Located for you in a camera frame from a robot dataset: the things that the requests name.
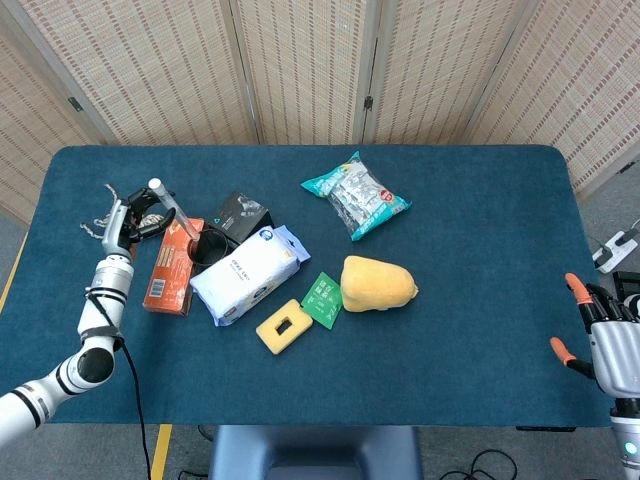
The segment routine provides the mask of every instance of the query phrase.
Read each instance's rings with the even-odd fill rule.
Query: black box
[[[225,234],[233,248],[266,226],[273,226],[269,210],[240,192],[229,195],[213,218],[213,227]]]

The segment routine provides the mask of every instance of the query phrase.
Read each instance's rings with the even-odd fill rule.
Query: blue felt surface
[[[215,328],[194,300],[187,318],[141,302],[159,239],[138,249],[123,332],[150,423],[605,425],[609,400],[561,367],[559,335],[588,355],[563,275],[592,267],[566,166],[549,147],[363,146],[363,161],[413,207],[352,243],[328,201],[302,180],[347,160],[350,146],[73,147],[44,183],[0,317],[0,391],[48,373],[78,349],[83,289],[103,256],[78,224],[165,180],[192,216],[211,217],[233,190],[263,203],[312,254],[236,324]],[[420,294],[389,312],[342,311],[279,356],[256,326],[320,271],[340,278],[348,254],[406,266]],[[103,387],[64,404],[59,422],[136,422],[118,355]]]

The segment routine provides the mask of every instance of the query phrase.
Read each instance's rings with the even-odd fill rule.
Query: electrical outlet
[[[624,235],[624,232],[619,231],[613,237],[611,237],[607,243],[605,243],[605,245],[609,249],[611,249],[611,253],[613,254],[613,256],[604,265],[598,267],[598,271],[600,273],[609,273],[638,246],[638,242],[633,239],[629,240],[627,243],[623,243],[620,246],[616,245],[616,240],[618,240],[622,235]],[[599,248],[591,258],[595,262],[598,257],[602,255],[602,253],[602,248]]]

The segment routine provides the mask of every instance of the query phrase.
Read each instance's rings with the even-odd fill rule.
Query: green packet
[[[302,310],[311,318],[331,330],[342,308],[340,285],[329,275],[320,272],[311,289],[302,300]]]

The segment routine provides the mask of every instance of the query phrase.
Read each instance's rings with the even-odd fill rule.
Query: woven panel
[[[216,0],[21,2],[122,143],[252,141]]]
[[[0,206],[29,223],[53,154],[89,139],[2,31],[0,91]]]
[[[473,143],[542,143],[576,192],[640,138],[640,3],[542,0],[474,124]]]
[[[448,143],[461,133],[519,4],[400,0],[374,141]]]
[[[362,0],[238,0],[266,143],[351,143]]]

